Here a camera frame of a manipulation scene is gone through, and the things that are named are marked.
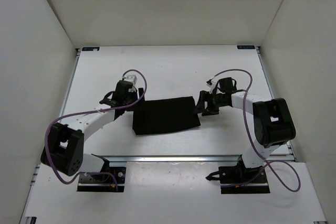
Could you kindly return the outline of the black skirt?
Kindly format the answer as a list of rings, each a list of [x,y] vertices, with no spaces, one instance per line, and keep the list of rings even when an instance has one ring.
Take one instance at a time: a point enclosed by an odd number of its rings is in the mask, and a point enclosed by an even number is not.
[[[194,114],[193,97],[142,101],[133,111],[132,129],[136,135],[167,134],[201,125]]]

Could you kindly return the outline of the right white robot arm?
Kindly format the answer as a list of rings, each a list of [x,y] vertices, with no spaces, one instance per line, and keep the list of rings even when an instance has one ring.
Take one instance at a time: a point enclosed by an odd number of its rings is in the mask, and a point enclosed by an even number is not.
[[[237,89],[231,77],[217,82],[208,80],[210,90],[199,93],[194,112],[202,116],[218,115],[221,107],[230,106],[253,116],[254,133],[248,134],[251,147],[239,156],[235,166],[220,167],[209,174],[207,180],[220,180],[223,184],[240,186],[252,182],[263,172],[270,154],[296,136],[296,129],[287,103],[283,98],[267,100]]]

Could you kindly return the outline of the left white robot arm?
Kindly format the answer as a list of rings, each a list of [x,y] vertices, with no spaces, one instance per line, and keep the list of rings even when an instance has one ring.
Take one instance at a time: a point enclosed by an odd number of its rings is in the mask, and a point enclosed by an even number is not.
[[[47,146],[40,157],[42,164],[51,167],[56,175],[63,173],[77,178],[91,176],[99,183],[115,181],[109,161],[101,156],[84,153],[84,143],[99,129],[114,122],[126,111],[134,111],[144,100],[144,90],[136,89],[136,76],[128,75],[118,81],[115,90],[108,92],[92,113],[78,115],[77,119],[50,127]]]

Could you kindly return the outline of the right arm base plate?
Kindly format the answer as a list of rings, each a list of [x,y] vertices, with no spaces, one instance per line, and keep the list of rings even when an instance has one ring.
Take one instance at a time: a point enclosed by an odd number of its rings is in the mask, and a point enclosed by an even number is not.
[[[236,166],[218,168],[222,195],[269,194],[266,172],[260,168],[240,172]]]

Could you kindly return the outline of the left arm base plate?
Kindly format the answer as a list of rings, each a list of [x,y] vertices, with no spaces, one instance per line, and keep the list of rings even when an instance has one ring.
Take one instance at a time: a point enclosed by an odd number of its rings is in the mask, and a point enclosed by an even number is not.
[[[125,166],[110,167],[116,184],[108,175],[80,175],[77,185],[78,192],[123,193],[127,168]]]

